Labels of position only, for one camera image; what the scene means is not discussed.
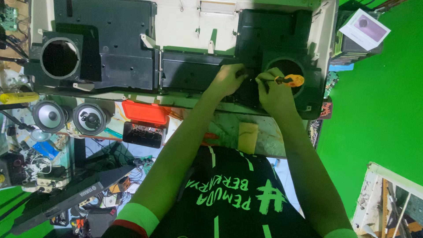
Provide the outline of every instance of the cluttered desk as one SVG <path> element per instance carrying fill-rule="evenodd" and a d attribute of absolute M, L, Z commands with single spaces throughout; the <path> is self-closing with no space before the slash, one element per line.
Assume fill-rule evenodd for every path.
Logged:
<path fill-rule="evenodd" d="M 9 171 L 0 188 L 20 185 L 47 200 L 26 209 L 13 234 L 74 207 L 83 213 L 84 201 L 126 186 L 123 178 L 145 159 L 121 164 L 113 158 L 109 170 L 84 170 L 75 161 L 80 153 L 75 141 L 160 149 L 222 65 L 242 63 L 250 77 L 217 105 L 202 145 L 239 149 L 248 131 L 255 138 L 246 140 L 252 143 L 247 154 L 286 157 L 281 131 L 261 106 L 254 80 L 272 68 L 283 76 L 268 81 L 292 88 L 304 130 L 321 116 L 335 40 L 335 0 L 54 0 L 7 8 L 26 6 L 27 11 L 31 4 L 32 23 L 24 33 L 29 40 L 14 41 L 11 33 L 4 40 L 8 51 L 21 56 L 11 61 L 22 68 L 17 73 L 9 67 L 2 78 L 2 131 L 8 142 L 2 161 L 13 164 L 19 176 Z M 46 14 L 35 14 L 41 10 Z"/>

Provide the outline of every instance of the person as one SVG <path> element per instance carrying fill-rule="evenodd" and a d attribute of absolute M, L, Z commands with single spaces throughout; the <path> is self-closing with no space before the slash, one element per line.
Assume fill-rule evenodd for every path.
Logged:
<path fill-rule="evenodd" d="M 266 81 L 283 77 L 278 68 L 255 80 L 260 103 L 282 133 L 305 218 L 289 203 L 266 157 L 224 147 L 200 147 L 219 102 L 248 77 L 236 77 L 243 69 L 243 64 L 221 67 L 102 237 L 357 237 L 304 130 L 291 88 Z"/>

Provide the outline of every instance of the t-shirt sleeve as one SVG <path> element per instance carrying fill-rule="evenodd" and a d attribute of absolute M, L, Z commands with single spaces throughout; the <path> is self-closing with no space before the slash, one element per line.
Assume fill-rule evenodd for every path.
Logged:
<path fill-rule="evenodd" d="M 148 238 L 159 224 L 157 217 L 138 203 L 128 203 L 107 229 L 102 238 L 121 237 Z"/>
<path fill-rule="evenodd" d="M 351 229 L 337 229 L 329 232 L 324 238 L 357 238 L 357 234 Z"/>

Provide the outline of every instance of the speaker cone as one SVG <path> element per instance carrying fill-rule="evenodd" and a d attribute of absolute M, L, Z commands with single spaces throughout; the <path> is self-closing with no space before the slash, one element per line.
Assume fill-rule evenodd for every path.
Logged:
<path fill-rule="evenodd" d="M 38 102 L 32 115 L 35 124 L 44 132 L 55 133 L 65 124 L 72 121 L 72 109 L 68 106 L 59 106 L 54 101 L 43 100 Z"/>
<path fill-rule="evenodd" d="M 97 104 L 82 103 L 74 109 L 74 124 L 83 135 L 95 136 L 106 129 L 111 116 Z"/>

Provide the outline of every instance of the white box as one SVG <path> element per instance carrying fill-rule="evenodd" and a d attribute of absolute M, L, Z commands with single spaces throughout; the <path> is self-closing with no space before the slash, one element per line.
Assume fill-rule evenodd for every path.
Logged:
<path fill-rule="evenodd" d="M 376 48 L 391 32 L 361 9 L 358 9 L 339 31 L 366 50 Z"/>

